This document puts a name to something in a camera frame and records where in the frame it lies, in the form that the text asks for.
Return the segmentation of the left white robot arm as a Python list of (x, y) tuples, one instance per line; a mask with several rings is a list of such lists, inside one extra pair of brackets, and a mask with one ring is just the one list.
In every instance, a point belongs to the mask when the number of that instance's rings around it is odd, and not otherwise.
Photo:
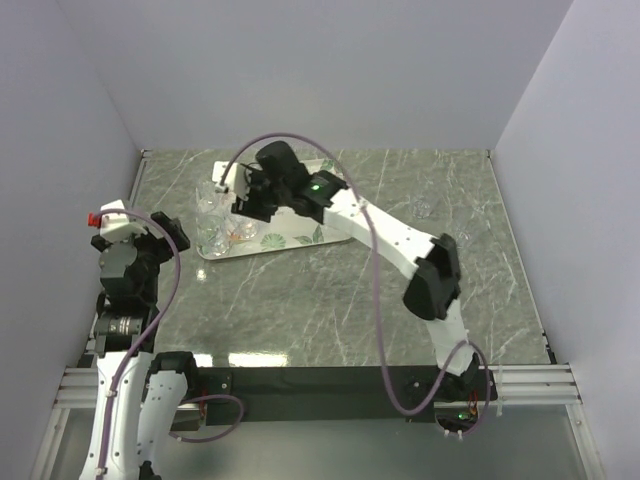
[(114, 201), (88, 217), (98, 232), (102, 292), (93, 330), (98, 391), (83, 479), (157, 479), (160, 453), (180, 402), (201, 377), (189, 352), (155, 354), (167, 310), (157, 305), (160, 267), (191, 242), (177, 219), (144, 215)]

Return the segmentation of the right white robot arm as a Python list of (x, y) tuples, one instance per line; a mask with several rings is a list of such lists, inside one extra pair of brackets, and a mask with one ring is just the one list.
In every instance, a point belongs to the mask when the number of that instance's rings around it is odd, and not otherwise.
[(489, 379), (489, 365), (481, 349), (468, 337), (459, 296), (461, 266), (454, 238), (416, 230), (366, 200), (346, 169), (310, 172), (289, 145), (291, 135), (266, 134), (265, 146), (253, 163), (237, 156), (218, 163), (212, 172), (216, 188), (235, 196), (233, 213), (269, 222), (286, 207), (296, 215), (333, 228), (369, 247), (374, 263), (389, 261), (409, 283), (403, 304), (425, 321), (436, 354), (438, 375), (426, 397), (406, 408), (396, 396), (385, 359), (381, 373), (389, 400), (404, 416), (421, 413), (436, 399), (440, 387), (452, 399), (466, 399), (479, 371)]

